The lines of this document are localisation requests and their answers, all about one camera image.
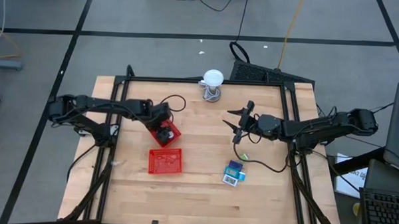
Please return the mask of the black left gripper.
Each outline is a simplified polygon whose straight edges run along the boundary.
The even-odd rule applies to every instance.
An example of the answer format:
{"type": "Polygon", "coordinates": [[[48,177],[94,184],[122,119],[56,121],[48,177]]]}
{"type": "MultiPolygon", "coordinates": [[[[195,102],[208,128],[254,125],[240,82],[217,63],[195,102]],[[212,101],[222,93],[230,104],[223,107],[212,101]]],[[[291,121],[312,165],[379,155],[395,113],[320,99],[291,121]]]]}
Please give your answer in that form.
{"type": "MultiPolygon", "coordinates": [[[[159,103],[157,105],[149,104],[147,106],[148,115],[143,121],[145,127],[150,131],[157,131],[161,128],[163,122],[170,119],[171,110],[168,102],[159,103]]],[[[157,133],[157,141],[161,146],[165,146],[167,140],[173,138],[173,132],[170,129],[159,131],[157,133]]]]}

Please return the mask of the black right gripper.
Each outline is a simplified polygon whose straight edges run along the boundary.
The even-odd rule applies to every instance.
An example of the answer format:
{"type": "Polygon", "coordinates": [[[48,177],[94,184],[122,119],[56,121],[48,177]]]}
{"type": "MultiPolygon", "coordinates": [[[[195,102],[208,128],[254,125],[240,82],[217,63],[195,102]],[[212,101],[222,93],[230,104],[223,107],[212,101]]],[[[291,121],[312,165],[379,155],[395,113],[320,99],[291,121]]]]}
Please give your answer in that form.
{"type": "Polygon", "coordinates": [[[233,138],[233,143],[239,144],[241,139],[242,139],[242,133],[243,132],[253,132],[254,134],[260,134],[257,123],[258,121],[250,115],[251,111],[254,109],[255,103],[250,100],[247,103],[247,106],[245,108],[242,108],[241,110],[228,110],[227,112],[230,114],[235,114],[240,116],[240,120],[238,122],[238,126],[223,120],[225,124],[227,124],[232,130],[233,133],[235,134],[233,138]]]}

